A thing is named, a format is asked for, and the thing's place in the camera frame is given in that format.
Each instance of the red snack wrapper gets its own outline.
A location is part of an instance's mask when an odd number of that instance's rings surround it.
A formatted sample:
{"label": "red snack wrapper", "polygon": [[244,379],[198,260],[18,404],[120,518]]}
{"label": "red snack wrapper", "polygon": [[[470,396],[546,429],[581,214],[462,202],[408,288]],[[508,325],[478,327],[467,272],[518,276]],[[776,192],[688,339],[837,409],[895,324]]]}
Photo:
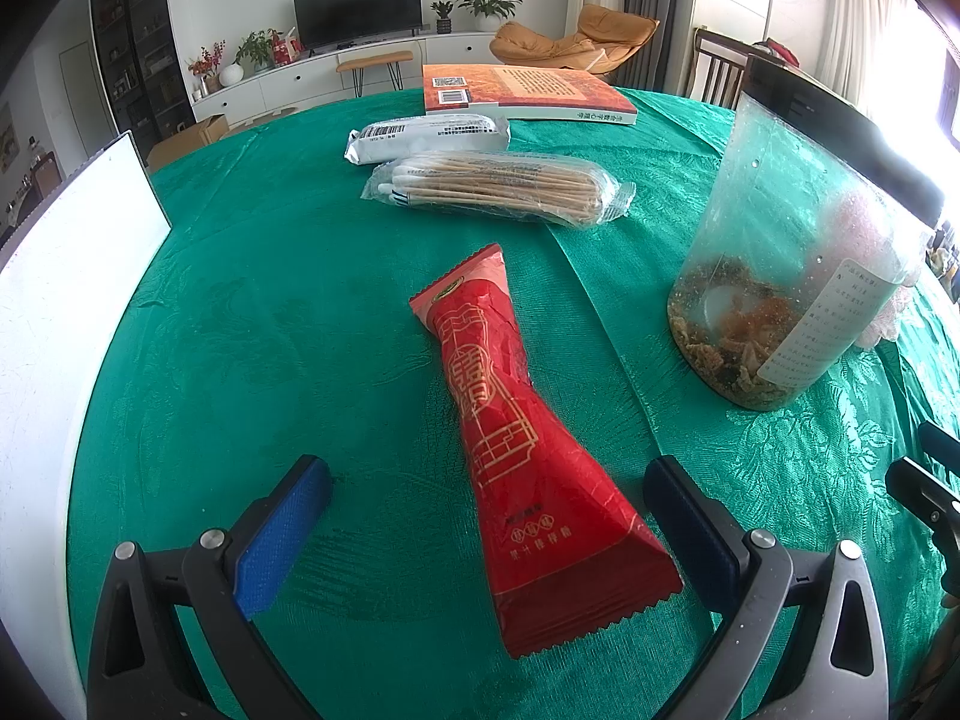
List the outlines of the red snack wrapper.
{"label": "red snack wrapper", "polygon": [[552,647],[679,592],[661,543],[534,391],[500,246],[410,306],[440,340],[507,652]]}

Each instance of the round table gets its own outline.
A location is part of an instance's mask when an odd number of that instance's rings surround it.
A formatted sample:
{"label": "round table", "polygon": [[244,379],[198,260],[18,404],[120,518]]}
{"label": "round table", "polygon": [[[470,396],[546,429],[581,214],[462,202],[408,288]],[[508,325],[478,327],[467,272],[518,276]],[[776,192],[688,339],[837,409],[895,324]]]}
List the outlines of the round table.
{"label": "round table", "polygon": [[[717,623],[690,589],[512,661],[499,640],[439,350],[407,298],[490,242],[504,250],[531,377],[640,504],[675,455],[744,527],[789,547],[864,547],[892,693],[938,622],[928,531],[885,493],[932,418],[960,435],[960,322],[926,274],[897,343],[848,351],[790,407],[742,410],[688,368],[666,296],[730,133],[730,111],[627,92],[632,127],[512,122],[512,151],[569,154],[637,182],[627,218],[586,231],[359,199],[352,128],[422,112],[420,90],[314,108],[154,176],[173,231],[109,348],[80,440],[68,591],[80,669],[114,545],[184,546],[229,526],[302,453],[330,509],[256,624],[318,712],[341,718],[650,717]],[[648,517],[656,531],[656,523]],[[236,704],[181,615],[221,709]],[[784,613],[742,699],[770,680]]]}

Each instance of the potted plant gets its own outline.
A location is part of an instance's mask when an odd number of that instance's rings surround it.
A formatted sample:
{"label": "potted plant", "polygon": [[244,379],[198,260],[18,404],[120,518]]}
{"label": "potted plant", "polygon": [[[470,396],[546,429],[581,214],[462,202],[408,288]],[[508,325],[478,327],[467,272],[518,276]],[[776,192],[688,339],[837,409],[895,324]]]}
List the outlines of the potted plant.
{"label": "potted plant", "polygon": [[266,30],[251,32],[244,38],[244,42],[237,49],[235,61],[239,63],[244,58],[251,61],[253,74],[260,73],[271,66],[274,61],[274,44]]}
{"label": "potted plant", "polygon": [[437,14],[437,34],[450,34],[450,13],[453,11],[453,2],[443,0],[431,2],[430,8]]}
{"label": "potted plant", "polygon": [[221,40],[213,44],[213,50],[200,46],[200,58],[194,59],[187,65],[187,69],[200,78],[200,89],[203,90],[204,95],[220,90],[217,68],[220,66],[220,60],[224,58],[226,45],[227,41]]}
{"label": "potted plant", "polygon": [[477,28],[481,32],[496,32],[504,19],[511,19],[517,13],[522,0],[460,0],[457,7],[468,8],[477,18]]}

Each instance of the book cover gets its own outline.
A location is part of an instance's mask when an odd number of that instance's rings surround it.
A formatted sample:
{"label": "book cover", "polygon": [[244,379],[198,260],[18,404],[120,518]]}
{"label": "book cover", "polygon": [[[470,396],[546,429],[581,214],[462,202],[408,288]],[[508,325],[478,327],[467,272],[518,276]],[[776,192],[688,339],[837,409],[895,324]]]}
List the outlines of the book cover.
{"label": "book cover", "polygon": [[424,65],[427,114],[469,110],[507,119],[633,124],[637,108],[584,70],[517,65]]}

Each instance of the wooden chair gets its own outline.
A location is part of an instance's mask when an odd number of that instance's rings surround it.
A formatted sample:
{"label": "wooden chair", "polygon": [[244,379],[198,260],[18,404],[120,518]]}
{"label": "wooden chair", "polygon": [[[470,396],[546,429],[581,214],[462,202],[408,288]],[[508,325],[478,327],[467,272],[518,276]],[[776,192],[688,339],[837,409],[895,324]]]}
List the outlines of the wooden chair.
{"label": "wooden chair", "polygon": [[707,76],[697,98],[701,103],[719,105],[721,108],[735,108],[740,97],[743,73],[747,68],[747,57],[761,56],[769,62],[786,64],[781,57],[757,46],[749,46],[718,32],[697,28],[693,30],[693,57],[686,69],[686,82],[683,95],[694,98],[694,89],[698,86],[697,77],[702,57],[709,57]]}

